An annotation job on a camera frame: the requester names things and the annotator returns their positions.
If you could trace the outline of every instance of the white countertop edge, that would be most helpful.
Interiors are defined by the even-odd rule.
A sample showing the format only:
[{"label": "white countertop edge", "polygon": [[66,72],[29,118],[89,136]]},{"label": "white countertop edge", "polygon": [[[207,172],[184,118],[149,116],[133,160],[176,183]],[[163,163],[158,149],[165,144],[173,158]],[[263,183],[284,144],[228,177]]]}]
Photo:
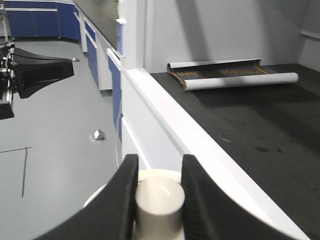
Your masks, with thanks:
[{"label": "white countertop edge", "polygon": [[283,233],[300,240],[309,239],[144,68],[122,72],[185,153],[195,155],[229,197]]}]

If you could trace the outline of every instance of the cabinet drawer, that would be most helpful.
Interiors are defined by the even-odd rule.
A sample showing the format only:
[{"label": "cabinet drawer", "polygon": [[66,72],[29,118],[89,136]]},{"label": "cabinet drawer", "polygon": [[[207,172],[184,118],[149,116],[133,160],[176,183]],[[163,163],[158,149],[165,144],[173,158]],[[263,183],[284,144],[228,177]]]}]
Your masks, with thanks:
[{"label": "cabinet drawer", "polygon": [[42,1],[5,1],[6,8],[23,8],[23,9],[56,9],[55,2]]}]

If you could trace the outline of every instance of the white wall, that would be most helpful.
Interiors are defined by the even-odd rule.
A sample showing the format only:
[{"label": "white wall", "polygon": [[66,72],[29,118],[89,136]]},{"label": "white wall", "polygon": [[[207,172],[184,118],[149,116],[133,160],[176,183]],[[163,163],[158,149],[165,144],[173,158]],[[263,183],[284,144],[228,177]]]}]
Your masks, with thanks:
[{"label": "white wall", "polygon": [[147,0],[144,67],[264,58],[297,63],[308,0]]},{"label": "white wall", "polygon": [[299,64],[320,71],[320,39],[305,38]]},{"label": "white wall", "polygon": [[301,29],[304,43],[299,64],[320,71],[320,1],[310,0]]}]

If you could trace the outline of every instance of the blue cabinet door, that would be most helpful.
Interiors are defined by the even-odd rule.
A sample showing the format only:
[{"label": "blue cabinet door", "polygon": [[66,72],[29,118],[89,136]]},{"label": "blue cabinet door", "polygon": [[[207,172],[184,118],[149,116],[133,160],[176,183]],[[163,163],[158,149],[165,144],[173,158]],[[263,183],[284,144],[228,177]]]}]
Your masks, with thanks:
[{"label": "blue cabinet door", "polygon": [[79,18],[79,11],[76,8],[76,6],[74,6],[73,15],[75,17],[76,39],[81,44],[80,18]]},{"label": "blue cabinet door", "polygon": [[34,17],[31,11],[7,11],[12,37],[34,37]]},{"label": "blue cabinet door", "polygon": [[57,3],[57,9],[60,30],[59,36],[69,39],[79,39],[77,19],[74,15],[75,6],[73,4]]},{"label": "blue cabinet door", "polygon": [[89,68],[91,70],[95,83],[99,88],[97,49],[94,43],[92,43],[91,40],[88,38],[88,36],[86,37],[86,44],[87,44],[87,50],[88,50],[87,54],[88,54]]},{"label": "blue cabinet door", "polygon": [[49,1],[5,1],[6,8],[22,8],[22,9],[55,9],[56,3]]},{"label": "blue cabinet door", "polygon": [[57,11],[33,11],[35,36],[59,36]]},{"label": "blue cabinet door", "polygon": [[118,130],[119,138],[122,139],[122,122],[123,114],[121,111],[121,73],[114,61],[108,56],[108,65],[112,73],[112,98],[113,98],[113,123]]}]

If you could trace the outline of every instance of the white cylinder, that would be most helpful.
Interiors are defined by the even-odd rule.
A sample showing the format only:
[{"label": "white cylinder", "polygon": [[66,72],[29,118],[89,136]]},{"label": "white cylinder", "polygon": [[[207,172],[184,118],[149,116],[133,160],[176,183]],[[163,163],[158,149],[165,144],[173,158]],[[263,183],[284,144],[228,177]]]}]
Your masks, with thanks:
[{"label": "white cylinder", "polygon": [[185,193],[180,184],[164,176],[152,176],[137,187],[136,227],[144,240],[172,240],[182,229]]}]

